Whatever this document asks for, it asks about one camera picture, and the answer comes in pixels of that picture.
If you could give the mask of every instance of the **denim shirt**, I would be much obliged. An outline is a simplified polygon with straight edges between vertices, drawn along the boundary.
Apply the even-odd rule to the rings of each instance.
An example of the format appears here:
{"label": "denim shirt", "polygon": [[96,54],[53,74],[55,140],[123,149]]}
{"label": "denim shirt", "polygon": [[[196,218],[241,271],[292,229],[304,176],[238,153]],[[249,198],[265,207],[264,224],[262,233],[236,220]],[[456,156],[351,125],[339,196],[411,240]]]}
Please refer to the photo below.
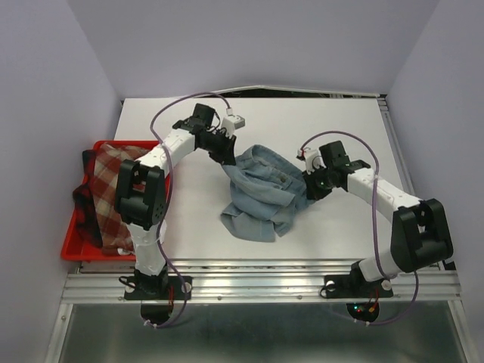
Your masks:
{"label": "denim shirt", "polygon": [[285,235],[296,214],[314,203],[306,198],[301,170],[281,155],[254,145],[224,165],[232,203],[222,212],[224,226],[244,240],[273,242]]}

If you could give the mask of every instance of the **white tabletop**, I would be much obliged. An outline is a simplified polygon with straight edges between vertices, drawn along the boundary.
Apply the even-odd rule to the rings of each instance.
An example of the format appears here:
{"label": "white tabletop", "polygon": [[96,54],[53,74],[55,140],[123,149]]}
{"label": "white tabletop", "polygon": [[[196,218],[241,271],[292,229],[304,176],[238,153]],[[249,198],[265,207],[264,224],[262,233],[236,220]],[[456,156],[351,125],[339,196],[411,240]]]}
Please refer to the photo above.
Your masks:
{"label": "white tabletop", "polygon": [[[173,101],[126,99],[116,140],[154,140],[149,124],[153,115]],[[234,113],[246,119],[237,131],[235,154],[263,144],[303,169],[295,158],[309,137],[326,130],[343,130],[360,136],[377,154],[380,174],[401,188],[396,162],[375,99],[232,98]],[[156,130],[168,135],[173,123],[191,115],[194,105],[204,103],[225,114],[215,98],[188,100],[167,110]],[[371,155],[357,141],[344,136],[325,136],[310,146],[342,140],[352,160],[373,164]],[[231,202],[229,179],[206,151],[196,150],[175,168],[172,204],[166,217],[164,247],[175,259],[360,259],[373,253],[371,208],[357,197],[336,190],[296,217],[292,230],[274,243],[239,240],[220,222],[220,212]],[[379,216],[380,246],[389,246],[390,224]]]}

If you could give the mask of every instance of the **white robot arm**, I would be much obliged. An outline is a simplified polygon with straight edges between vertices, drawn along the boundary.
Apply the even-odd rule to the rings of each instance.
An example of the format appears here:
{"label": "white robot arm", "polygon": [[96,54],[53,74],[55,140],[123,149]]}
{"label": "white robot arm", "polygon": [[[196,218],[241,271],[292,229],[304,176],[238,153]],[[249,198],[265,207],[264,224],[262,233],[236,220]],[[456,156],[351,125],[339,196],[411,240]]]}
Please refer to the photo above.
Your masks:
{"label": "white robot arm", "polygon": [[[245,126],[244,118],[227,115],[220,128],[212,127],[215,110],[197,104],[193,115],[173,125],[164,141],[172,166],[196,149],[204,149],[217,163],[235,164],[234,131]],[[163,210],[166,205],[165,177],[168,160],[161,145],[136,161],[125,160],[119,168],[115,210],[132,237],[136,255],[135,283],[145,293],[156,296],[166,285],[166,261],[157,246],[166,232]]]}
{"label": "white robot arm", "polygon": [[[341,141],[317,150],[305,149],[298,158],[306,162],[303,177],[309,199],[320,200],[333,188],[342,188],[372,204],[374,170],[362,160],[350,161]],[[379,259],[373,256],[355,263],[349,275],[325,276],[325,282],[333,283],[327,298],[368,297],[384,279],[452,256],[451,236],[439,201],[421,200],[381,177],[376,192],[377,210],[392,224],[389,249],[378,253]]]}

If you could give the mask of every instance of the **red plastic bin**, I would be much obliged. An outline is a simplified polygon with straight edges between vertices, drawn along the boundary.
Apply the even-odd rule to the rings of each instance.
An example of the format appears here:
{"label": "red plastic bin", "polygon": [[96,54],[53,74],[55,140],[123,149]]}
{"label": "red plastic bin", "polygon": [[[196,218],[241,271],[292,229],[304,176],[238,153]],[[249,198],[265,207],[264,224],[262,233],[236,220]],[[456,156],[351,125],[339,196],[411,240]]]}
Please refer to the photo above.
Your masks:
{"label": "red plastic bin", "polygon": [[[102,144],[108,143],[113,146],[139,146],[145,149],[153,149],[158,145],[158,141],[111,141],[102,140],[95,143],[93,149],[98,150]],[[169,177],[166,177],[166,190],[169,186]],[[83,240],[76,231],[76,211],[70,219],[69,228],[67,229],[66,238],[60,256],[68,261],[135,261],[133,255],[128,256],[105,256],[101,249],[93,246],[88,240]]]}

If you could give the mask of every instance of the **purple wall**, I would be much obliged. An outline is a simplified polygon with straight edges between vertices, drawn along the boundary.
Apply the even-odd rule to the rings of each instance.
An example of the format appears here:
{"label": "purple wall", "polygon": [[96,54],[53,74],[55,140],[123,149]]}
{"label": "purple wall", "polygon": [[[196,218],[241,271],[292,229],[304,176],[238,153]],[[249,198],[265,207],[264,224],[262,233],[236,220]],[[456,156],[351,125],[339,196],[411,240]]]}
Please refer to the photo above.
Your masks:
{"label": "purple wall", "polygon": [[389,93],[416,192],[440,199],[484,357],[484,2],[441,0]]}
{"label": "purple wall", "polygon": [[0,361],[44,361],[81,150],[119,111],[64,0],[0,2]]}
{"label": "purple wall", "polygon": [[123,97],[388,92],[438,0],[67,0]]}

